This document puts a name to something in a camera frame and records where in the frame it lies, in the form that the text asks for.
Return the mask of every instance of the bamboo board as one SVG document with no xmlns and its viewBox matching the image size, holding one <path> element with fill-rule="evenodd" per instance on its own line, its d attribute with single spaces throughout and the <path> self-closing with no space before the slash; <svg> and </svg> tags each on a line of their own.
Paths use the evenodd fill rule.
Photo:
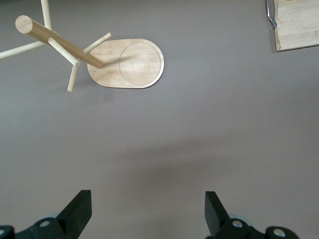
<svg viewBox="0 0 319 239">
<path fill-rule="evenodd" d="M 155 84 L 164 70 L 160 49 L 145 39 L 105 41 L 91 54 L 102 60 L 103 67 L 88 65 L 89 74 L 105 87 L 146 88 Z"/>
<path fill-rule="evenodd" d="M 274 0 L 277 51 L 319 45 L 319 0 Z"/>
</svg>

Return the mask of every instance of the wooden coat rack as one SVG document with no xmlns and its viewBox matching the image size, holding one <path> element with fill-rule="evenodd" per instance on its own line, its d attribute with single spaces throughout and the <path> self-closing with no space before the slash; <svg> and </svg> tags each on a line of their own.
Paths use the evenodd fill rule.
<svg viewBox="0 0 319 239">
<path fill-rule="evenodd" d="M 44 26 L 28 16 L 15 21 L 17 30 L 37 42 L 0 53 L 0 59 L 50 45 L 72 65 L 67 91 L 72 92 L 80 60 L 88 63 L 89 74 L 95 82 L 113 88 L 146 88 L 155 84 L 164 70 L 160 49 L 145 39 L 106 41 L 111 33 L 101 37 L 84 50 L 52 30 L 48 0 L 41 0 Z"/>
</svg>

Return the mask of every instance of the black clamp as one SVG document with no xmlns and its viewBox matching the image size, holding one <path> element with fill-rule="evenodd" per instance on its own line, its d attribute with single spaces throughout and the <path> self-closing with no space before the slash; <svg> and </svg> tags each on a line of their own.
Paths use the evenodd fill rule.
<svg viewBox="0 0 319 239">
<path fill-rule="evenodd" d="M 211 236 L 207 239 L 299 239 L 291 230 L 269 227 L 263 234 L 240 219 L 231 219 L 215 192 L 206 192 L 205 219 Z"/>
<path fill-rule="evenodd" d="M 0 239 L 77 239 L 92 215 L 91 191 L 82 190 L 56 218 L 45 218 L 14 233 L 0 226 Z M 205 218 L 211 236 L 206 239 L 299 239 L 287 228 L 269 227 L 263 234 L 240 219 L 231 219 L 215 192 L 206 192 Z"/>
<path fill-rule="evenodd" d="M 56 218 L 45 218 L 19 233 L 0 226 L 0 239 L 77 239 L 92 215 L 91 191 L 82 190 Z"/>
</svg>

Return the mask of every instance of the oval wooden base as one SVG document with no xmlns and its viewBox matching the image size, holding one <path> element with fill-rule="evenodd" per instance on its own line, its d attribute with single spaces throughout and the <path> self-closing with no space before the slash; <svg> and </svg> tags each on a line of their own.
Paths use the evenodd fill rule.
<svg viewBox="0 0 319 239">
<path fill-rule="evenodd" d="M 162 52 L 145 39 L 105 41 L 91 55 L 103 62 L 100 69 L 88 65 L 89 74 L 101 86 L 146 88 L 155 84 L 164 70 Z"/>
</svg>

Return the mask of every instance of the wooden dowel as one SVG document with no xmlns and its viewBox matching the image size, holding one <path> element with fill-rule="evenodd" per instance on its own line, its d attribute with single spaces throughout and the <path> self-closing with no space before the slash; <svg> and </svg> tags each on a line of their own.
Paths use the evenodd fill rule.
<svg viewBox="0 0 319 239">
<path fill-rule="evenodd" d="M 48 39 L 48 43 L 57 50 L 62 56 L 65 57 L 73 66 L 79 67 L 81 62 L 77 60 L 74 56 L 72 56 L 67 50 L 65 50 L 56 40 L 52 37 Z"/>
<path fill-rule="evenodd" d="M 88 54 L 90 53 L 90 51 L 92 51 L 95 47 L 101 45 L 103 42 L 105 42 L 108 38 L 110 38 L 112 35 L 109 32 L 108 34 L 106 34 L 105 36 L 101 37 L 99 40 L 95 41 L 94 43 L 92 43 L 91 45 L 89 45 L 87 48 L 84 49 L 84 53 Z M 70 76 L 70 80 L 69 80 L 69 86 L 68 86 L 68 92 L 72 92 L 73 91 L 73 86 L 74 86 L 74 82 L 75 82 L 75 77 L 76 77 L 76 72 L 77 72 L 78 68 L 73 66 L 72 67 L 72 71 L 71 71 L 71 76 Z"/>
<path fill-rule="evenodd" d="M 105 42 L 107 39 L 109 39 L 111 37 L 111 33 L 109 32 L 108 34 L 106 34 L 105 36 L 101 37 L 99 40 L 93 42 L 91 45 L 89 45 L 87 48 L 84 49 L 84 53 L 90 53 L 95 47 L 98 47 L 99 45 L 101 45 L 103 42 Z"/>
<path fill-rule="evenodd" d="M 8 51 L 4 51 L 4 52 L 0 53 L 0 59 L 6 58 L 9 56 L 14 56 L 14 55 L 19 54 L 21 52 L 32 50 L 32 49 L 35 49 L 37 47 L 44 46 L 44 45 L 45 45 L 44 43 L 37 41 L 34 43 L 30 43 L 30 44 L 27 44 L 24 46 L 20 46 L 20 47 L 8 50 Z"/>
<path fill-rule="evenodd" d="M 68 92 L 73 91 L 73 86 L 74 86 L 74 81 L 75 81 L 75 76 L 76 76 L 77 70 L 78 70 L 77 67 L 75 67 L 75 66 L 72 67 L 70 81 L 69 81 L 69 85 L 68 85 Z"/>
<path fill-rule="evenodd" d="M 92 56 L 89 53 L 84 54 L 83 49 L 74 45 L 72 42 L 64 39 L 57 33 L 41 25 L 40 23 L 32 20 L 28 16 L 25 16 L 25 15 L 19 16 L 15 21 L 15 26 L 19 32 L 26 34 L 28 36 L 31 36 L 44 43 L 48 43 L 48 39 L 52 37 L 66 51 L 71 53 L 74 57 L 80 58 L 81 60 L 87 62 L 88 64 L 96 68 L 101 68 L 103 66 L 103 62 L 101 60 Z"/>
<path fill-rule="evenodd" d="M 49 10 L 49 0 L 41 0 L 44 26 L 48 29 L 52 29 L 51 26 L 51 18 L 50 18 L 50 10 Z"/>
</svg>

